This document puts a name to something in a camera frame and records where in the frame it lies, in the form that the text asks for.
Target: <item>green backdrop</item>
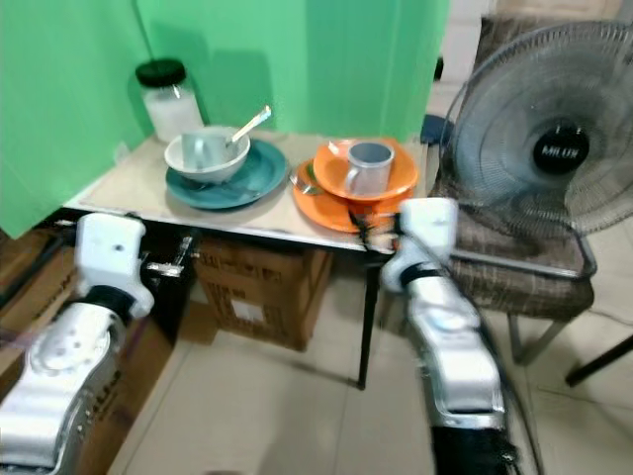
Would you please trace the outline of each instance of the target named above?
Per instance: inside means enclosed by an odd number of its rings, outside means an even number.
[[[208,123],[404,138],[448,0],[3,0],[0,228],[16,237],[151,134],[134,69],[182,59]]]

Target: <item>white bowl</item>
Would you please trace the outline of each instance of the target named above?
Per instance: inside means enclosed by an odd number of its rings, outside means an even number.
[[[205,127],[202,131],[205,133],[222,134],[228,139],[237,132],[237,129],[233,127],[212,126]],[[209,166],[200,170],[185,168],[182,151],[182,136],[178,136],[176,139],[171,141],[165,149],[165,161],[170,168],[173,168],[182,176],[189,178],[190,180],[198,181],[200,183],[220,184],[234,176],[246,162],[246,156],[250,150],[250,138],[248,136],[244,136],[239,139],[236,144],[236,150],[237,152],[235,158],[232,158],[227,163]]]

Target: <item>fan hub logo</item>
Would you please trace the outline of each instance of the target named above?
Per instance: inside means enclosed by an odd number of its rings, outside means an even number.
[[[539,139],[532,155],[541,171],[564,175],[581,166],[588,152],[588,137],[581,128],[557,126]]]

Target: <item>white tabletop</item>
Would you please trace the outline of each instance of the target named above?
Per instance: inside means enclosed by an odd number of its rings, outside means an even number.
[[[255,132],[251,134],[277,146],[290,167],[312,158],[323,136]],[[416,196],[425,196],[426,147],[415,140],[404,143],[419,166]],[[65,208],[108,213],[134,212],[142,219],[192,226],[238,235],[273,238],[333,248],[361,250],[357,237],[328,230],[311,222],[296,207],[292,184],[285,181],[254,204],[225,212],[197,210],[170,195],[165,184],[165,144],[147,139],[127,158],[72,198]]]

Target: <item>dish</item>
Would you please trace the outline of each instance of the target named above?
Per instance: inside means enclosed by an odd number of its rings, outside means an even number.
[[[312,160],[308,160],[302,163],[297,168],[297,174],[307,183],[312,185],[319,185],[308,174],[307,168],[311,164]],[[367,213],[374,215],[392,214],[396,213],[400,208],[401,201],[406,198],[410,198],[413,195],[411,190],[408,190],[404,194],[401,194],[397,198],[381,201],[372,204],[359,204],[349,202],[347,200],[338,198],[328,193],[321,193],[319,195],[305,195],[299,189],[293,187],[293,197],[295,204],[311,221],[321,225],[325,228],[340,231],[343,233],[358,233],[358,229],[352,225],[349,220],[350,207],[356,213]],[[383,226],[386,225],[390,217],[377,216],[371,221],[371,225]]]
[[[237,129],[234,127],[205,127],[200,130],[200,132],[218,133],[226,137],[232,136],[236,131]],[[193,170],[184,166],[182,136],[178,136],[165,149],[165,162],[170,168],[190,180],[200,183],[222,183],[234,176],[246,161],[251,147],[250,138],[248,136],[242,137],[237,141],[236,147],[235,158],[227,163]]]
[[[346,191],[345,178],[349,171],[347,146],[337,147],[325,144],[318,149],[315,155],[315,176],[318,184],[332,195],[359,203],[389,200],[408,192],[417,184],[419,177],[417,165],[395,139],[382,139],[381,142],[390,145],[396,153],[387,191],[373,196],[352,195]]]
[[[169,192],[192,208],[223,210],[250,204],[273,191],[286,176],[286,167],[286,158],[278,148],[253,140],[243,166],[226,185],[201,189],[171,168],[165,179]]]

